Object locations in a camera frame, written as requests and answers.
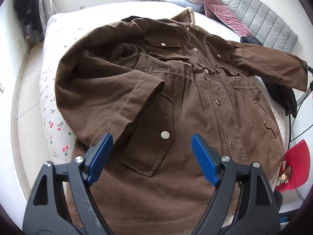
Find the baseboard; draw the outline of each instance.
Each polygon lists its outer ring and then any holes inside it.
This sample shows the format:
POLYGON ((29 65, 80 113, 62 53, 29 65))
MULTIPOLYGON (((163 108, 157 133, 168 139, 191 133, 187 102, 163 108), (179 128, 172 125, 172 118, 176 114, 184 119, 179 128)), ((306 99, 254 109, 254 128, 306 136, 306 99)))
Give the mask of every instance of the baseboard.
POLYGON ((11 112, 11 144, 12 144, 12 152, 13 152, 13 159, 15 164, 15 170, 18 176, 19 183, 21 185, 21 188, 23 190, 24 196, 26 200, 29 198, 29 194, 31 191, 31 188, 29 186, 26 173, 24 170, 20 147, 19 147, 19 141, 18 141, 18 97, 19 92, 21 88, 21 82, 22 82, 22 76, 25 68, 25 64, 28 59, 29 52, 31 50, 30 45, 28 46, 22 62, 20 69, 18 71, 18 76, 16 78, 14 93, 13 93, 13 102, 12 102, 12 112, 11 112))

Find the blue object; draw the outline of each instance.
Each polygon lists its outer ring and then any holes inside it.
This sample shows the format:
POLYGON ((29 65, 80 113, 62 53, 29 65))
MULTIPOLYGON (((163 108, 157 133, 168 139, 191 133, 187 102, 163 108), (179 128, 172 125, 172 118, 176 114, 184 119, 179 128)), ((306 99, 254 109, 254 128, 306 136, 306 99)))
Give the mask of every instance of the blue object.
POLYGON ((217 186, 220 179, 217 175, 216 166, 219 164, 220 155, 215 148, 209 147, 199 134, 194 134, 191 137, 191 147, 206 180, 217 186))
POLYGON ((192 7, 193 11, 205 14, 204 6, 201 3, 193 3, 187 0, 165 0, 166 2, 175 3, 182 7, 192 7))
POLYGON ((109 133, 104 135, 99 141, 99 143, 94 147, 99 148, 99 150, 97 151, 89 165, 88 177, 86 179, 86 183, 89 186, 91 186, 94 182, 96 182, 99 179, 103 167, 109 158, 109 155, 113 148, 112 135, 109 133))

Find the coat sleeve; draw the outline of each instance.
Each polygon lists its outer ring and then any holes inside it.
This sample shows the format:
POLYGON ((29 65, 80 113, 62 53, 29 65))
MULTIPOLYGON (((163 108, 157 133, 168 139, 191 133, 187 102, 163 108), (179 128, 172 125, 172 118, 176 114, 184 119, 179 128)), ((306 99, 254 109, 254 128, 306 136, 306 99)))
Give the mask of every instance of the coat sleeve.
POLYGON ((142 35, 135 24, 125 22, 100 27, 60 60, 55 80, 57 106, 87 147, 104 133, 111 133, 117 145, 163 90, 164 81, 145 72, 144 49, 121 41, 129 28, 133 36, 142 35))
POLYGON ((308 75, 299 57, 273 48, 227 41, 231 44, 230 62, 234 67, 278 85, 306 91, 308 75))

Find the brown coat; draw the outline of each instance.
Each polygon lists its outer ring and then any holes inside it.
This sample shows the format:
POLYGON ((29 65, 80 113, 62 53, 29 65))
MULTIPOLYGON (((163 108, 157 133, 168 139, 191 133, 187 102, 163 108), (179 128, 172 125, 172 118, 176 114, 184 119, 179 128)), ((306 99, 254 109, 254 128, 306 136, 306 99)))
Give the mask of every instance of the brown coat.
POLYGON ((194 228, 214 191, 191 150, 194 133, 235 162, 258 161, 273 177, 283 143, 253 76, 304 91, 301 61, 205 33, 190 10, 172 20, 101 26, 76 42, 60 61, 56 100, 78 139, 73 157, 105 132, 114 138, 91 187, 113 232, 166 235, 194 228))

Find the wall outlet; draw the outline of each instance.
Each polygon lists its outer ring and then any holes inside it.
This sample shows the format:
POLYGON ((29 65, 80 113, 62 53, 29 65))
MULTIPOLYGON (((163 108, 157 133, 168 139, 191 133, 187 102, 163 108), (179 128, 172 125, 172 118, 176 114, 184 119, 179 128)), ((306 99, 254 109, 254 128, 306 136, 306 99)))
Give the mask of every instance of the wall outlet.
POLYGON ((4 92, 4 84, 2 84, 1 82, 0 82, 0 91, 4 92))

